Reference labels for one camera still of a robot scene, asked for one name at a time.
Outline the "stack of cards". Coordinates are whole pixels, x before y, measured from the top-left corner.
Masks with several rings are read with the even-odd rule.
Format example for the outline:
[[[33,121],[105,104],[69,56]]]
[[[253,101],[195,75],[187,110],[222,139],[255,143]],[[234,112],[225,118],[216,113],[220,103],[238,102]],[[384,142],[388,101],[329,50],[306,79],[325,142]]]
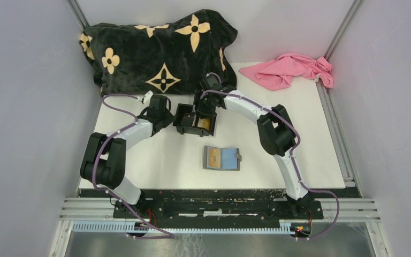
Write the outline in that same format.
[[[198,117],[195,114],[185,114],[181,121],[182,126],[197,127],[209,130],[211,127],[210,117]]]

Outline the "orange credit card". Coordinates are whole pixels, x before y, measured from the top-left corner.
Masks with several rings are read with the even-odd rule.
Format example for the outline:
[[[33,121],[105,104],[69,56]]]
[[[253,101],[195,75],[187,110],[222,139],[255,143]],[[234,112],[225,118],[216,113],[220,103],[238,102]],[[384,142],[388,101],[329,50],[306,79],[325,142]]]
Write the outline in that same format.
[[[211,169],[221,168],[221,150],[219,148],[209,147],[207,153],[207,167]]]

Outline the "black plastic card box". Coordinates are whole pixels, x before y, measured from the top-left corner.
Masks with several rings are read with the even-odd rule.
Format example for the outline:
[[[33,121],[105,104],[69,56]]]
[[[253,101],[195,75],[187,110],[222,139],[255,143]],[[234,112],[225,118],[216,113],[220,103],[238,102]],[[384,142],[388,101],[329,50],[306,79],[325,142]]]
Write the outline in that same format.
[[[213,137],[215,134],[217,114],[202,115],[194,112],[191,104],[179,103],[174,116],[173,126],[180,134],[194,134],[200,137]]]

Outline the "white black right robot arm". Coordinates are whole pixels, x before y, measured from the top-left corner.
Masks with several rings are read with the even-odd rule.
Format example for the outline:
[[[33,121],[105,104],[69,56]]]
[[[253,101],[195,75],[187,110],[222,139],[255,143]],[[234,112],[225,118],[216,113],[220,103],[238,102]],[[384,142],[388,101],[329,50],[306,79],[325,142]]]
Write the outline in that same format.
[[[223,108],[242,115],[257,126],[260,144],[276,160],[284,180],[288,213],[294,218],[304,217],[314,199],[302,180],[296,161],[294,151],[301,138],[286,108],[280,104],[270,107],[258,103],[236,88],[222,85],[215,74],[200,81],[198,96],[195,102],[197,113],[206,115],[214,108]]]

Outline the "grey leather card holder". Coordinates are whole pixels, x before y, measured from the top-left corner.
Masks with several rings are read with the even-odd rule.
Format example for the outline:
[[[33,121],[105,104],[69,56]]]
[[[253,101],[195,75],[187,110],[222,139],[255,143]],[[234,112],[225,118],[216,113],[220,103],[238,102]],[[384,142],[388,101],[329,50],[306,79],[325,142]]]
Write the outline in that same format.
[[[207,167],[207,150],[209,147],[213,146],[204,146],[203,147],[203,160],[202,166],[207,170],[218,170],[218,171],[239,171],[240,162],[242,161],[242,156],[240,154],[239,148],[219,148],[221,150],[221,168],[211,169]]]

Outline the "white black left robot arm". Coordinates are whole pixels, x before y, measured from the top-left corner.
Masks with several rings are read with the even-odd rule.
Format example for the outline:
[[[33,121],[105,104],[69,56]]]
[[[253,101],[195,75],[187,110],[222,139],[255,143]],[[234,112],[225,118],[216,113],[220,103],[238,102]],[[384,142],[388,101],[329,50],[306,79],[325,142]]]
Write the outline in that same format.
[[[139,115],[113,107],[106,107],[130,115],[133,120],[126,126],[104,134],[90,135],[80,167],[80,177],[89,181],[96,190],[105,191],[117,200],[127,204],[126,210],[133,217],[142,217],[147,211],[147,203],[141,200],[142,191],[125,176],[126,153],[140,141],[148,139],[167,128],[174,121],[171,100],[164,96],[146,93],[132,96],[146,103]]]

